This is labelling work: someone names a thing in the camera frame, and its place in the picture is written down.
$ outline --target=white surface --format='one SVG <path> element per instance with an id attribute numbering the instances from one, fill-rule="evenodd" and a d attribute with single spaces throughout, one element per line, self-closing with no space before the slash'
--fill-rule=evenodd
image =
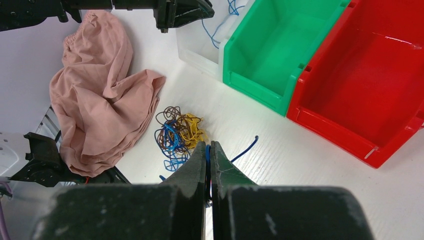
<path id="1" fill-rule="evenodd" d="M 78 27 L 72 18 L 0 32 L 0 129 L 34 132 L 50 106 L 49 83 L 63 68 L 63 42 Z"/>
<path id="2" fill-rule="evenodd" d="M 174 30 L 161 34 L 151 11 L 112 11 L 127 27 L 134 46 L 132 71 L 150 68 L 167 76 L 156 112 L 180 106 L 204 118 L 209 139 L 219 141 L 229 158 L 259 141 L 235 165 L 260 185 L 339 186 L 363 206 L 378 240 L 424 239 L 424 130 L 380 169 L 373 169 L 330 142 L 281 117 L 256 101 L 178 59 Z M 159 183 L 171 173 L 154 140 L 146 134 L 117 164 L 134 184 Z M 206 239 L 212 239 L 212 213 L 206 214 Z"/>
<path id="3" fill-rule="evenodd" d="M 0 177 L 12 177 L 28 163 L 30 141 L 19 133 L 0 130 Z"/>
<path id="4" fill-rule="evenodd" d="M 217 27 L 223 23 L 214 36 L 216 41 L 221 42 L 221 44 L 216 43 L 219 49 L 212 44 L 212 40 L 203 28 L 201 21 L 177 28 L 175 31 L 179 58 L 203 73 L 207 73 L 219 80 L 222 75 L 218 67 L 222 61 L 220 54 L 224 49 L 225 43 L 233 35 L 233 32 L 255 0 L 237 0 L 237 8 L 245 6 L 237 10 L 239 16 L 229 14 L 229 4 L 226 0 L 210 0 L 210 2 L 215 10 L 215 15 L 212 18 L 205 19 L 204 25 L 212 36 Z"/>

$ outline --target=pink fabric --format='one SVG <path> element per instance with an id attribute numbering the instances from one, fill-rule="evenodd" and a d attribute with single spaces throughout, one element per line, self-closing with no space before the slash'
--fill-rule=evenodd
<path id="1" fill-rule="evenodd" d="M 89 11 L 63 45 L 64 68 L 50 83 L 62 130 L 60 155 L 73 173 L 95 177 L 146 131 L 165 77 L 151 70 L 127 77 L 133 49 L 124 27 L 106 11 Z"/>

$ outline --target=cable bundle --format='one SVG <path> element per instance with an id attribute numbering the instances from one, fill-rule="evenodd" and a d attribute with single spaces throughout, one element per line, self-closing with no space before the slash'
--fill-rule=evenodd
<path id="1" fill-rule="evenodd" d="M 163 164 L 166 170 L 175 172 L 190 158 L 189 150 L 205 141 L 205 131 L 199 128 L 202 119 L 191 113 L 181 114 L 179 106 L 169 106 L 156 115 L 156 121 L 162 127 L 154 132 L 154 138 L 168 158 Z"/>

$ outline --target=purple cable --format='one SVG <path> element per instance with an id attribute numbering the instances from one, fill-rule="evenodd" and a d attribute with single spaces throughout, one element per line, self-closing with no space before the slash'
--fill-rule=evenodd
<path id="1" fill-rule="evenodd" d="M 3 214 L 3 206 L 0 201 L 0 232 L 3 240 L 11 240 L 9 236 L 8 228 L 6 227 L 5 215 Z"/>
<path id="2" fill-rule="evenodd" d="M 0 184 L 3 185 L 10 194 L 12 194 L 12 189 L 7 182 L 1 181 Z M 6 220 L 5 215 L 3 213 L 2 201 L 0 201 L 0 232 L 1 236 L 3 237 L 3 240 L 11 240 L 8 228 L 6 227 Z"/>

